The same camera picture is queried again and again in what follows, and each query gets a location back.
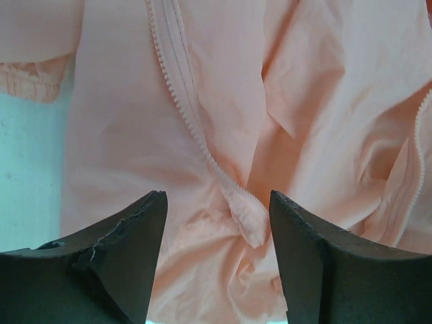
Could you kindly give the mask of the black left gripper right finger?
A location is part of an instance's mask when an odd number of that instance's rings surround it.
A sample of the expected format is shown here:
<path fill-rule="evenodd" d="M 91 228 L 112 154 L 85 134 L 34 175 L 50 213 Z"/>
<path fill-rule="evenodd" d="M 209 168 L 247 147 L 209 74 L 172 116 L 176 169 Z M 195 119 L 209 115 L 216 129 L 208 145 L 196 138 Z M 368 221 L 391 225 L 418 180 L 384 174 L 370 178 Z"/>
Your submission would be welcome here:
<path fill-rule="evenodd" d="M 271 231 L 289 323 L 430 323 L 431 257 L 361 238 L 273 191 Z"/>

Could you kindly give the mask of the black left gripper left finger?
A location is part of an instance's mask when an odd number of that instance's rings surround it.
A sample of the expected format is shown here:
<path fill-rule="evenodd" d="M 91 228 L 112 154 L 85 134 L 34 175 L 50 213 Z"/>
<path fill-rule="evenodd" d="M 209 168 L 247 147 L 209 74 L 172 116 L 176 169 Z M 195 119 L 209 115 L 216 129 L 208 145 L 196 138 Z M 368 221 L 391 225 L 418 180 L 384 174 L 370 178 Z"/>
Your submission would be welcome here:
<path fill-rule="evenodd" d="M 1 254 L 2 323 L 144 323 L 167 217 L 164 192 L 36 249 Z"/>

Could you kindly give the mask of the peach pink zip jacket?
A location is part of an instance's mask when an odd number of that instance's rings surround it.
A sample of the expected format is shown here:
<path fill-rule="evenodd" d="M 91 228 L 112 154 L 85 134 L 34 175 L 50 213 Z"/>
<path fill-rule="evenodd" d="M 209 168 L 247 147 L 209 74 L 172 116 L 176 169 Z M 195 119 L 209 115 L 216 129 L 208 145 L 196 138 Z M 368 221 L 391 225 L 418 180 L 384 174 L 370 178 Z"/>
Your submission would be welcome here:
<path fill-rule="evenodd" d="M 430 15 L 428 1 L 2 1 L 1 91 L 50 103 L 76 63 L 63 234 L 167 193 L 151 321 L 278 321 L 272 190 L 431 252 Z"/>

